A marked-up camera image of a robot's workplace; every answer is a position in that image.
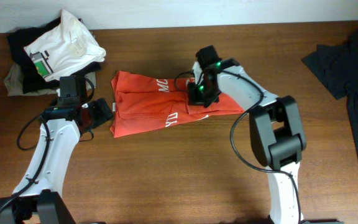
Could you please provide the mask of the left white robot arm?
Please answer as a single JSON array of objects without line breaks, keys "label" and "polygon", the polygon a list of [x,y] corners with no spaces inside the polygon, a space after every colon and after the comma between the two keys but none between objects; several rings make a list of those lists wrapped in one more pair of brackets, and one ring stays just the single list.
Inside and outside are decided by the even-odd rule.
[{"label": "left white robot arm", "polygon": [[92,132],[113,116],[104,98],[87,103],[59,98],[40,113],[34,155],[12,195],[0,198],[0,223],[24,223],[33,214],[41,223],[74,223],[62,200],[71,154],[83,133]]}]

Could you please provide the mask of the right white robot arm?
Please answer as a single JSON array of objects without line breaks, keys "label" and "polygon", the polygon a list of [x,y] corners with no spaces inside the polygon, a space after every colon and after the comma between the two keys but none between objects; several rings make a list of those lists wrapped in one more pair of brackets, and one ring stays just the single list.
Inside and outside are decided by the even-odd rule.
[{"label": "right white robot arm", "polygon": [[267,175],[272,223],[303,223],[298,172],[306,138],[296,100],[279,97],[254,81],[233,58],[198,59],[192,86],[201,93],[204,107],[221,93],[230,96],[249,118],[250,145],[259,166],[239,159]]}]

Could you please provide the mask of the orange soccer t-shirt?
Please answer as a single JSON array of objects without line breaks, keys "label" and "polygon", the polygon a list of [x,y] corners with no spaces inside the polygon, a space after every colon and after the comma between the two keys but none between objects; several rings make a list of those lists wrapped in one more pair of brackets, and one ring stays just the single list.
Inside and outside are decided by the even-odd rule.
[{"label": "orange soccer t-shirt", "polygon": [[228,95],[221,94],[219,101],[205,108],[193,106],[188,95],[178,91],[194,83],[194,78],[151,78],[119,71],[111,81],[116,113],[110,131],[115,138],[144,133],[179,124],[199,121],[210,116],[241,114],[244,110]]}]

